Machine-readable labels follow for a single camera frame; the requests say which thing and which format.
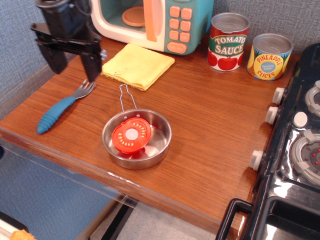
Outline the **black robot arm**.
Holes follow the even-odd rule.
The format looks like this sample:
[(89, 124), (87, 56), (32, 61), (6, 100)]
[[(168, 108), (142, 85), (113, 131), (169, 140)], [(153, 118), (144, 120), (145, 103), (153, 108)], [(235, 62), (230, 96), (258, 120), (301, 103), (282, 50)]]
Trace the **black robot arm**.
[(105, 51), (102, 38), (89, 26), (91, 7), (89, 0), (36, 0), (45, 22), (33, 23), (36, 43), (51, 70), (60, 74), (68, 65), (65, 53), (81, 58), (90, 83), (102, 71)]

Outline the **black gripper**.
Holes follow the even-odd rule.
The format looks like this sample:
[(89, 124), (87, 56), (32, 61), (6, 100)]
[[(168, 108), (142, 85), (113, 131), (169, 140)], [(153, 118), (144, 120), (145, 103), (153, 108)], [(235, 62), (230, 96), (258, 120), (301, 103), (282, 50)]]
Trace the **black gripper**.
[[(68, 61), (61, 44), (99, 45), (101, 38), (89, 26), (91, 5), (89, 4), (38, 4), (45, 22), (33, 23), (37, 45), (55, 74), (67, 67)], [(87, 80), (93, 83), (102, 71), (100, 51), (81, 52), (81, 61)]]

